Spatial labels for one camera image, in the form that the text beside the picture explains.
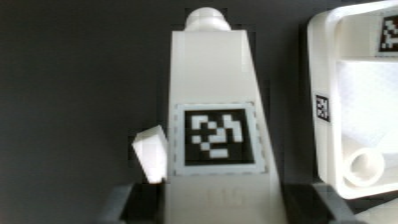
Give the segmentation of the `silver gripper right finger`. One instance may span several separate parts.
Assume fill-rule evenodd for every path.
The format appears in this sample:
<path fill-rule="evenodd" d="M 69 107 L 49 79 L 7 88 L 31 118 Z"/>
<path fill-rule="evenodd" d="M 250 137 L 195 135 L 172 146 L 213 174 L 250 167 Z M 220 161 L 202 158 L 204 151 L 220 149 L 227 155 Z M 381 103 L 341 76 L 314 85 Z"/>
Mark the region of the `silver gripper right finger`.
<path fill-rule="evenodd" d="M 286 184 L 284 203 L 289 224 L 358 224 L 346 202 L 326 184 Z"/>

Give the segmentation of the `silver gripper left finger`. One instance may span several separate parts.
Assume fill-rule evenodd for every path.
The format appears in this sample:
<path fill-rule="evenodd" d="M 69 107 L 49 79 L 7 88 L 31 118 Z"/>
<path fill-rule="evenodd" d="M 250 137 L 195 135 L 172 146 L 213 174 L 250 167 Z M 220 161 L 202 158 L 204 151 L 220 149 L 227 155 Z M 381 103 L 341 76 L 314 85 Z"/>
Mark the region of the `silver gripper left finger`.
<path fill-rule="evenodd" d="M 113 187 L 95 224 L 159 224 L 161 185 L 129 183 Z"/>

